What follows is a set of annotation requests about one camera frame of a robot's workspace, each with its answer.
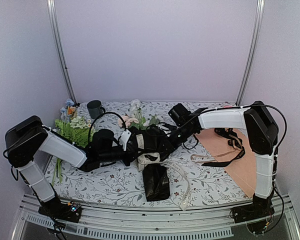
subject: pink cloth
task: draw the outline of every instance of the pink cloth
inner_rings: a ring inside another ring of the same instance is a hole
[[[224,170],[226,170],[244,193],[251,198],[255,193],[257,184],[256,157],[250,148],[248,138],[238,129],[234,129],[234,131],[237,133],[238,138],[242,139],[245,155],[240,159],[234,160]],[[233,147],[228,145],[228,139],[216,134],[214,129],[205,129],[200,134],[197,134],[196,137],[212,156],[234,150]],[[215,157],[215,159],[218,162],[227,162],[232,160],[238,153],[239,151],[231,152],[225,156]]]

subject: pink flower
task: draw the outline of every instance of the pink flower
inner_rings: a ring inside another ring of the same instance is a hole
[[[123,119],[123,121],[124,121],[124,123],[125,123],[125,126],[126,126],[127,128],[130,127],[130,125],[131,125],[132,123],[136,123],[136,124],[139,123],[139,120],[138,120],[138,119],[136,119],[136,118],[130,118],[130,117],[128,117],[127,115],[122,116],[122,119]],[[120,128],[123,127],[123,122],[121,121],[121,119],[118,119],[118,125],[120,126]]]

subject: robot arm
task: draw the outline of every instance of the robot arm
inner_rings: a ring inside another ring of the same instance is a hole
[[[190,136],[202,129],[239,128],[247,130],[249,144],[256,157],[257,185],[253,204],[244,212],[242,207],[235,210],[237,222],[263,217],[273,212],[271,198],[273,196],[272,182],[277,167],[276,145],[278,141],[278,126],[269,111],[255,102],[245,108],[232,107],[223,109],[200,108],[191,113],[182,104],[175,105],[169,115],[179,127],[169,135],[158,133],[150,135],[143,130],[145,141],[150,143],[151,151],[160,153],[160,159],[165,160]],[[100,167],[100,162],[115,162],[123,160],[126,166],[139,156],[136,135],[129,131],[122,134],[120,140],[113,146],[114,134],[108,129],[102,129],[93,135],[92,142],[81,149],[56,132],[45,127],[40,118],[32,116],[11,128],[5,135],[5,152],[10,164],[20,173],[25,182],[36,192],[43,208],[58,219],[78,222],[80,209],[72,212],[59,200],[56,192],[44,177],[38,165],[33,161],[34,154],[39,150],[71,163],[82,171],[89,172]]]
[[[268,110],[265,107],[225,109],[206,112],[198,118],[203,129],[247,130],[250,147],[256,159],[255,196],[262,199],[269,197],[273,191],[278,126]]]

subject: gray mug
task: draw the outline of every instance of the gray mug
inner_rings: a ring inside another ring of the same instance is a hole
[[[100,114],[106,112],[106,110],[101,106],[101,101],[99,100],[92,100],[88,102],[86,108],[88,109],[92,119],[96,119]]]

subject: white wall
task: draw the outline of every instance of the white wall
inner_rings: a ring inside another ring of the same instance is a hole
[[[256,0],[58,0],[79,102],[235,102]]]
[[[66,98],[47,1],[0,1],[0,240],[8,239],[25,190],[2,156],[5,133],[32,115],[52,125]]]
[[[266,1],[243,103],[277,106],[288,122],[279,149],[278,185],[289,193],[300,222],[300,0]],[[283,130],[280,118],[276,118]]]

